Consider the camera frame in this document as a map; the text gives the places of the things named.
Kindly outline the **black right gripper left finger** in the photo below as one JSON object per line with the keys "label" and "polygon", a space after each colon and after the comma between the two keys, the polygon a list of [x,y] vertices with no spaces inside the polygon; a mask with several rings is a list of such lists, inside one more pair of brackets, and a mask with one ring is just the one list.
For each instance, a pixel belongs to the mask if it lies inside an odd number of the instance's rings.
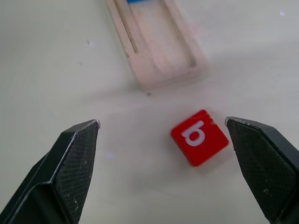
{"label": "black right gripper left finger", "polygon": [[94,119],[63,131],[0,213],[0,224],[78,224],[93,175],[99,128]]}

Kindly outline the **red letter b block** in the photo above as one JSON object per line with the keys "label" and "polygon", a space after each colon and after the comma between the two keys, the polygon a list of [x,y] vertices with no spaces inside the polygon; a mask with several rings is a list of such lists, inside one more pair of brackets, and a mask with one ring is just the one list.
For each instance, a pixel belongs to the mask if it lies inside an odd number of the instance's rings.
{"label": "red letter b block", "polygon": [[194,167],[229,145],[229,140],[206,110],[197,112],[174,127],[171,137]]}

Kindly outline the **wooden letter tray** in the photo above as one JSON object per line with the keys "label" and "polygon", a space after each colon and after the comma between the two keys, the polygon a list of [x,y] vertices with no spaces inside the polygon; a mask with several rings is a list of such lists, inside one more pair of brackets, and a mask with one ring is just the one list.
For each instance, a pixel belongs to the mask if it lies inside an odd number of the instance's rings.
{"label": "wooden letter tray", "polygon": [[197,79],[206,71],[206,58],[175,0],[105,1],[143,91]]}

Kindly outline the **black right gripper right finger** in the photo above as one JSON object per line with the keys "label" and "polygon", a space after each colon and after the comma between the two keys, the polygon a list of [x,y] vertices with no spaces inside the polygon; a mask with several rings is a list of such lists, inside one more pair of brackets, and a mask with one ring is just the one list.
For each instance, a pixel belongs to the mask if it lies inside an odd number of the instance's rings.
{"label": "black right gripper right finger", "polygon": [[226,117],[242,175],[270,224],[299,224],[299,150],[277,129]]}

